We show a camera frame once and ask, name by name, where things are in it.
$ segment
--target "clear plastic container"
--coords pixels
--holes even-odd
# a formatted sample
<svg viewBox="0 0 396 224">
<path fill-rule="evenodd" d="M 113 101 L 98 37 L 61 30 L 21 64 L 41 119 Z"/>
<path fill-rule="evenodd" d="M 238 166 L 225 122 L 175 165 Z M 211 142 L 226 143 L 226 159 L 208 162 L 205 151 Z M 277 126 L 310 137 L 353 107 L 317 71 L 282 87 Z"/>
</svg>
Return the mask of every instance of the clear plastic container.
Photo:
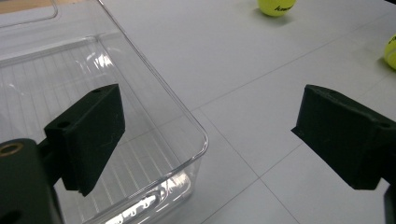
<svg viewBox="0 0 396 224">
<path fill-rule="evenodd" d="M 158 220 L 192 193 L 207 135 L 100 1 L 0 14 L 0 142 L 41 142 L 51 120 L 114 83 L 125 134 L 87 197 L 55 185 L 64 223 Z"/>
</svg>

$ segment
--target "white tabletop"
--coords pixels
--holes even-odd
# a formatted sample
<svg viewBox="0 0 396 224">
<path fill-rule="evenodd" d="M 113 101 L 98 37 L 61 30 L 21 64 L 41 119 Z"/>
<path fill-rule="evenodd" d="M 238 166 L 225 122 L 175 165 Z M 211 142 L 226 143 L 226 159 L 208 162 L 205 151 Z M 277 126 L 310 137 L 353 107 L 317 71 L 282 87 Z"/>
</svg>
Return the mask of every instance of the white tabletop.
<svg viewBox="0 0 396 224">
<path fill-rule="evenodd" d="M 306 84 L 396 120 L 396 33 L 383 0 L 297 0 L 270 18 L 255 0 L 105 0 L 209 133 L 195 192 L 162 223 L 384 223 L 383 194 L 356 191 L 290 132 Z"/>
</svg>

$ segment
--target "tennis ball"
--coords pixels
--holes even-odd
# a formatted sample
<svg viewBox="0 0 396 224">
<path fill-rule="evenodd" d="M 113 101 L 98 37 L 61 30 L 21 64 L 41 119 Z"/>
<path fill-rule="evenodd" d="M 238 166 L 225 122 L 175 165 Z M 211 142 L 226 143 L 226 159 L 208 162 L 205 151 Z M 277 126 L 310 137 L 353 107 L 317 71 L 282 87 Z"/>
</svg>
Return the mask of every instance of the tennis ball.
<svg viewBox="0 0 396 224">
<path fill-rule="evenodd" d="M 257 0 L 262 13 L 278 17 L 285 15 L 294 6 L 296 0 Z"/>
<path fill-rule="evenodd" d="M 391 37 L 385 46 L 384 59 L 390 67 L 396 69 L 396 35 Z"/>
</svg>

